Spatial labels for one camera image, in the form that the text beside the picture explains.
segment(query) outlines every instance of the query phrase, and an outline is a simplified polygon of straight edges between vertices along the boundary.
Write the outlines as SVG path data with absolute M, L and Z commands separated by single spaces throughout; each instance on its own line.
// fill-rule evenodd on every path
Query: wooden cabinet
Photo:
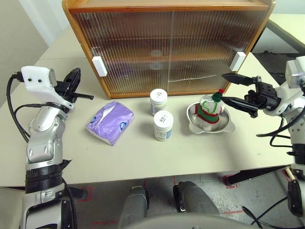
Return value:
M 109 98 L 227 89 L 236 52 L 252 49 L 272 0 L 64 0 L 67 18 Z M 107 76 L 92 64 L 100 56 Z

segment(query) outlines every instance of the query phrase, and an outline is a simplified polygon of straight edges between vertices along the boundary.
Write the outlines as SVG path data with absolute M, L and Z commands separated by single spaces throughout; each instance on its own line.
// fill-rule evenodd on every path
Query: white plastic jar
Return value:
M 151 113 L 166 110 L 167 92 L 163 89 L 154 89 L 151 92 Z
M 173 115 L 168 111 L 158 111 L 153 117 L 154 135 L 159 141 L 166 141 L 172 135 Z

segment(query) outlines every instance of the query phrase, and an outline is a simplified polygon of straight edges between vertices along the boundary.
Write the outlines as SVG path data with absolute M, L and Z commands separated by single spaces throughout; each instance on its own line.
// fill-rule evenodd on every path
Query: jar lid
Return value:
M 168 111 L 158 111 L 153 117 L 154 124 L 160 129 L 167 129 L 173 125 L 173 115 Z
M 151 100 L 160 104 L 167 100 L 167 92 L 163 89 L 157 88 L 151 92 Z

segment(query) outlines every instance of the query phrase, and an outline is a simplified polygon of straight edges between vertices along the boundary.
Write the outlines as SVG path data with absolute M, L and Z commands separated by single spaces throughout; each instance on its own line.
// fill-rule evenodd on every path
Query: white table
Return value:
M 305 14 L 273 13 L 266 27 L 299 53 L 305 53 Z
M 166 142 L 153 136 L 153 117 L 149 113 L 149 98 L 118 99 L 135 115 L 130 126 L 114 146 L 93 137 L 85 125 L 109 100 L 102 92 L 87 59 L 77 43 L 71 28 L 42 55 L 37 66 L 53 68 L 57 80 L 75 67 L 81 68 L 78 92 L 94 95 L 94 100 L 78 99 L 75 112 L 68 114 L 63 135 L 63 157 L 72 159 L 63 176 L 69 183 L 87 183 L 124 180 L 144 177 L 161 177 L 182 174 L 239 171 L 290 164 L 291 156 L 285 148 L 269 146 L 269 138 L 255 134 L 278 128 L 280 118 L 259 112 L 256 119 L 228 107 L 236 130 L 231 133 L 192 134 L 188 128 L 186 108 L 200 99 L 199 95 L 171 96 L 168 110 L 174 116 L 173 135 Z M 266 83 L 276 82 L 250 53 L 243 63 L 240 74 L 262 76 Z M 241 97 L 253 86 L 232 84 L 226 96 Z M 38 103 L 26 92 L 21 83 L 12 93 L 13 106 Z M 24 108 L 18 113 L 23 126 L 36 115 L 36 108 Z M 7 104 L 0 108 L 0 186 L 24 186 L 26 143 L 19 134 L 9 114 Z M 287 139 L 275 142 L 289 144 Z

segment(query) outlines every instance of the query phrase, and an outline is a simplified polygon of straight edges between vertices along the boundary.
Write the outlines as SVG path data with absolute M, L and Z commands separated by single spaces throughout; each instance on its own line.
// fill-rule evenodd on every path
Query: tiled floor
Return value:
M 258 216 L 286 195 L 288 178 L 282 171 L 242 182 L 233 188 L 224 185 L 223 176 L 226 174 L 185 175 L 74 185 L 89 191 L 86 200 L 76 201 L 79 228 L 117 228 L 125 198 L 129 194 L 129 189 L 135 185 L 145 186 L 150 194 L 148 217 L 177 212 L 172 189 L 174 184 L 182 180 L 189 180 L 200 186 L 216 204 L 223 217 L 244 223 L 250 223 L 252 219 L 242 211 L 242 206 L 248 207 Z M 281 227 L 302 225 L 299 218 L 289 212 L 287 201 L 275 207 L 262 220 Z

